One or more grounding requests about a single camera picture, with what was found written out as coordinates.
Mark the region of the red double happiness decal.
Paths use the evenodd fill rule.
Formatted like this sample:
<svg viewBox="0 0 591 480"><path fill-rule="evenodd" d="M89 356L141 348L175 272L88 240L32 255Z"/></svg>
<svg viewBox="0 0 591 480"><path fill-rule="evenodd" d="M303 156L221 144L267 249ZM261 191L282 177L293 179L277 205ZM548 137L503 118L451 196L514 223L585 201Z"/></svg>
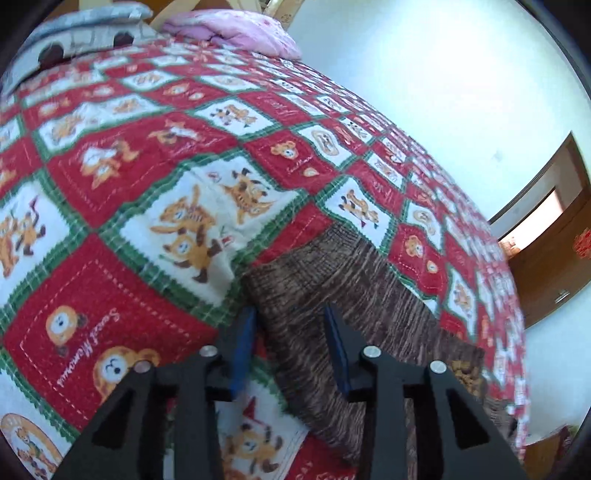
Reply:
<svg viewBox="0 0 591 480"><path fill-rule="evenodd" d="M577 235L573 243L573 251L581 259L591 258L591 229L586 228Z"/></svg>

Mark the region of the brown wooden door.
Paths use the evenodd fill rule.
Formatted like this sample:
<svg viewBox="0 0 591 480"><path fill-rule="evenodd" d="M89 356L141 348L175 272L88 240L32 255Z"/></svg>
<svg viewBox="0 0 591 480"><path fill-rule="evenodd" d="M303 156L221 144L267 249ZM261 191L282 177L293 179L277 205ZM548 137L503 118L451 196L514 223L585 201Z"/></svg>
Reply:
<svg viewBox="0 0 591 480"><path fill-rule="evenodd" d="M590 282L590 259L573 251L574 239L591 227L590 189L584 188L558 219L509 260L529 328L568 302ZM556 304L561 290L570 296Z"/></svg>

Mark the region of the grey patterned pillow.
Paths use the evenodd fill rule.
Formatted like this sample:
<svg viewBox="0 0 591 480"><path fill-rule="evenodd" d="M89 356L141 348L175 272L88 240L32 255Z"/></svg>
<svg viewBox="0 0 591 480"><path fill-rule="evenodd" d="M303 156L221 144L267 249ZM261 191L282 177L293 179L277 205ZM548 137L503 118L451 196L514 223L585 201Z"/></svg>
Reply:
<svg viewBox="0 0 591 480"><path fill-rule="evenodd" d="M1 76L6 97L38 71L60 60L124 45L157 39L146 21L153 15L146 5L128 1L67 13L42 22L16 51Z"/></svg>

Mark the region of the pink pillow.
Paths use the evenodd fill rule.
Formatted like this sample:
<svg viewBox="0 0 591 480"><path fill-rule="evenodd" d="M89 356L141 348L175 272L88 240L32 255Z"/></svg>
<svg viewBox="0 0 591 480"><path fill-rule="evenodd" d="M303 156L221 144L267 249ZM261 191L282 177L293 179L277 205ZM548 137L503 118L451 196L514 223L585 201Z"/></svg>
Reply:
<svg viewBox="0 0 591 480"><path fill-rule="evenodd" d="M301 60L300 47L276 19L251 11L207 9L166 19L162 32L215 45L248 50L267 57Z"/></svg>

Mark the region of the red patchwork bedspread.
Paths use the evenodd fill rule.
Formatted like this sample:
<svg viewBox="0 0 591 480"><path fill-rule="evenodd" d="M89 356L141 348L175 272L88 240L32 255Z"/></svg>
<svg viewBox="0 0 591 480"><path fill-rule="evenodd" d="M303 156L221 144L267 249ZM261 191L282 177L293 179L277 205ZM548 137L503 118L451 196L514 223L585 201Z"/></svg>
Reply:
<svg viewBox="0 0 591 480"><path fill-rule="evenodd" d="M478 207L411 136L301 62L156 40L45 70L1 105L1 435L53 476L139 361L177 363L247 303L259 342L217 406L230 479L349 479L363 406L332 302L404 362L444 361L516 453L524 319Z"/></svg>

